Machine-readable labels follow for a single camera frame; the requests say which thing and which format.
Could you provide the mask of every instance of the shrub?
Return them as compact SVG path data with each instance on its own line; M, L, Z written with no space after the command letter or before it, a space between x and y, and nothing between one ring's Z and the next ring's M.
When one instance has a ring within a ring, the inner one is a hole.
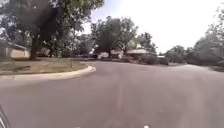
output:
M134 60L133 57L131 56L123 56L123 58L121 59L123 62L132 62Z
M224 60L217 62L217 66L222 66L222 67L224 67Z
M144 64L155 64L158 60L157 56L145 54L139 57L138 61Z
M166 57L159 58L159 64L169 65L169 59Z

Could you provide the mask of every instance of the grass lawn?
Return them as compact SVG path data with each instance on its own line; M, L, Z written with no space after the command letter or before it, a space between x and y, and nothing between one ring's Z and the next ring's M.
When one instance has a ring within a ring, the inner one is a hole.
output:
M38 61L4 61L0 62L0 75L69 72L86 67L85 64L69 59L44 58Z

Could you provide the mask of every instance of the house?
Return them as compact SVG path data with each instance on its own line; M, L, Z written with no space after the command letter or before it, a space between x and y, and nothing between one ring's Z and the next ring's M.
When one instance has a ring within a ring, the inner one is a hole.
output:
M13 44L0 42L0 59L18 59L18 58L29 58L30 52L26 47Z
M111 51L112 57L113 58L122 58L124 52L123 51ZM131 56L135 59L138 59L138 57L144 55L144 54L153 54L156 55L154 53L148 52L147 50L143 49L143 48L139 48L139 49L133 49L133 50L128 50L126 53L126 56Z

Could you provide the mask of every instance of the road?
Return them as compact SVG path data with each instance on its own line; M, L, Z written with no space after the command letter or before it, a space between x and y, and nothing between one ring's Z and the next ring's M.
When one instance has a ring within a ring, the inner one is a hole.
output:
M95 73L0 89L12 128L224 128L224 74L91 63Z

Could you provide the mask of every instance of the curb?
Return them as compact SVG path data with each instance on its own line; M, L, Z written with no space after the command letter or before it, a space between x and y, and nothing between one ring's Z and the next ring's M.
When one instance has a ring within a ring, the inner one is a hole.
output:
M73 77L79 77L91 72L96 71L95 67L88 66L85 69L72 72L62 72L62 73L47 73L47 74L25 74L25 75L4 75L0 76L1 80L15 80L15 81L31 81L31 80L60 80L68 79Z

